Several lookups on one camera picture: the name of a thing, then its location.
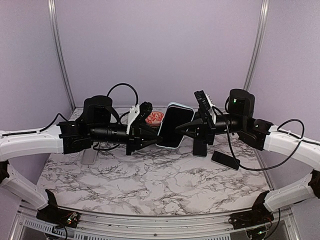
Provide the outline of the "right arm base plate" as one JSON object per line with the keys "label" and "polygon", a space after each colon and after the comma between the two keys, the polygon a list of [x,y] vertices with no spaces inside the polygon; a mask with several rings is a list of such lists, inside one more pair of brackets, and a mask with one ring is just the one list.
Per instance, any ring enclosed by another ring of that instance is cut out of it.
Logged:
{"label": "right arm base plate", "polygon": [[272,222],[274,219],[272,213],[249,210],[231,214],[228,222],[233,226],[234,230],[238,230]]}

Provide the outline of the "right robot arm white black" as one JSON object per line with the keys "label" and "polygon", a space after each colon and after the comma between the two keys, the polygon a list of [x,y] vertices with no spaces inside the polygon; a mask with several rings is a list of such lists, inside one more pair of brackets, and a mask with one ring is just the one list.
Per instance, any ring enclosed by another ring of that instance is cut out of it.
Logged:
{"label": "right robot arm white black", "polygon": [[232,89],[225,102],[226,113],[216,108],[204,91],[194,92],[199,117],[182,124],[175,131],[204,145],[212,145],[216,135],[236,133],[240,141],[260,151],[274,152],[300,161],[312,168],[306,177],[278,190],[261,193],[248,212],[247,219],[258,224],[267,213],[320,196],[320,143],[297,135],[282,125],[253,117],[255,96],[243,89]]}

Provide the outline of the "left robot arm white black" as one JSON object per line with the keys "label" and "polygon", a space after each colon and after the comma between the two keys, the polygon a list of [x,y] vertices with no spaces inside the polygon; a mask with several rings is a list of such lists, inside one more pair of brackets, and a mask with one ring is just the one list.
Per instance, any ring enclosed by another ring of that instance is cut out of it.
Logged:
{"label": "left robot arm white black", "polygon": [[83,112],[75,121],[63,121],[44,128],[0,133],[0,185],[32,204],[53,223],[63,219],[56,198],[25,179],[9,166],[9,160],[37,154],[73,154],[90,149],[94,143],[116,143],[126,146],[126,154],[159,143],[162,137],[146,125],[153,106],[150,102],[129,110],[128,123],[112,106],[112,99],[96,95],[84,101]]}

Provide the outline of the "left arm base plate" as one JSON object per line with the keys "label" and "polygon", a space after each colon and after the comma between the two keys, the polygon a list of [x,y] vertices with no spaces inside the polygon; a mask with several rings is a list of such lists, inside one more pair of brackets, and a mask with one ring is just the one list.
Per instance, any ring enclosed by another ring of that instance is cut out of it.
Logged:
{"label": "left arm base plate", "polygon": [[42,209],[37,211],[36,218],[59,226],[76,228],[79,223],[80,213],[60,208]]}

